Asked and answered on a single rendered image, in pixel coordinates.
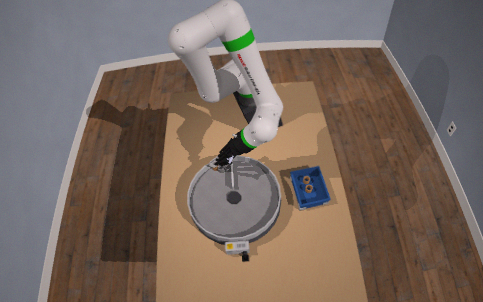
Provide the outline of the grey round turntable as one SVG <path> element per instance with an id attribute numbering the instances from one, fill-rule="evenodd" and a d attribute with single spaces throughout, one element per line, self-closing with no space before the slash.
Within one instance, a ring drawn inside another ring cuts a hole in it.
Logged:
<path id="1" fill-rule="evenodd" d="M 224 244 L 227 255 L 243 254 L 242 262 L 247 262 L 249 243 L 266 235 L 276 223 L 280 185 L 274 173 L 258 160 L 236 156 L 232 162 L 230 172 L 214 171 L 211 163 L 198 171 L 191 181 L 187 204 L 201 233 L 206 231 L 208 239 Z"/>

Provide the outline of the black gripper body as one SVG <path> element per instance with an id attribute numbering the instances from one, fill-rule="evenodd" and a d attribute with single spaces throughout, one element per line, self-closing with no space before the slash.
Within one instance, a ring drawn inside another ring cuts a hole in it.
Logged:
<path id="1" fill-rule="evenodd" d="M 237 148 L 236 148 L 236 147 L 235 147 L 235 145 L 234 145 L 233 139 L 230 141 L 229 146 L 230 146 L 230 148 L 231 148 L 231 149 L 229 148 L 229 149 L 231 150 L 231 152 L 230 152 L 230 153 L 228 153 L 228 154 L 227 154 L 227 156 L 229 156 L 229 157 L 234 156 L 233 158 L 235 158 L 236 156 L 238 156 L 238 155 L 242 155 L 242 154 L 243 154 L 243 153 L 241 153 L 240 151 L 238 151 L 238 150 L 237 150 Z M 228 150 L 229 150 L 229 149 L 228 149 Z"/>

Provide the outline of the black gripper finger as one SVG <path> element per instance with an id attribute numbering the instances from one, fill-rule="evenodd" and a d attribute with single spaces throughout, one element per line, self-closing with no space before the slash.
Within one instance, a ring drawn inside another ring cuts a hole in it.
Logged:
<path id="1" fill-rule="evenodd" d="M 232 140 L 232 138 L 230 139 L 230 141 L 231 141 L 231 140 Z M 224 146 L 224 147 L 223 147 L 223 148 L 220 150 L 220 152 L 219 152 L 220 154 L 219 154 L 217 157 L 215 157 L 213 160 L 211 160 L 211 161 L 210 161 L 210 163 L 212 163 L 213 161 L 215 161 L 215 160 L 216 160 L 216 158 L 217 158 L 217 159 L 218 159 L 218 158 L 220 158 L 221 156 L 223 156 L 223 155 L 225 154 L 225 152 L 227 152 L 227 151 L 228 151 L 228 149 L 230 148 L 230 146 L 229 146 L 230 141 L 229 141 L 229 142 L 228 142 L 228 143 L 227 143 L 227 144 L 226 144 L 226 145 L 225 145 L 225 146 Z M 226 150 L 225 150 L 225 149 L 226 149 Z M 222 151 L 223 151 L 223 152 L 222 152 Z"/>
<path id="2" fill-rule="evenodd" d="M 218 158 L 214 162 L 212 162 L 210 164 L 210 166 L 215 168 L 216 166 L 218 166 L 218 164 L 220 166 L 232 164 L 233 163 L 232 159 L 233 159 L 234 156 L 232 156 L 232 157 L 227 156 L 227 154 L 230 153 L 230 152 L 231 152 L 231 150 L 229 149 L 227 152 L 225 152 L 225 154 L 223 156 L 221 156 L 220 158 Z"/>

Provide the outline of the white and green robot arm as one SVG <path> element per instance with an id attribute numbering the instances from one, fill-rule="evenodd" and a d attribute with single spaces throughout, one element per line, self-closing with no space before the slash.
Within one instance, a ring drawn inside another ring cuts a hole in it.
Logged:
<path id="1" fill-rule="evenodd" d="M 216 70 L 206 45 L 218 37 L 233 60 Z M 232 134 L 238 151 L 249 153 L 275 138 L 283 103 L 269 79 L 248 19 L 238 2 L 220 0 L 177 23 L 168 34 L 168 44 L 189 68 L 204 101 L 218 102 L 239 89 L 240 103 L 257 107 L 251 122 Z"/>

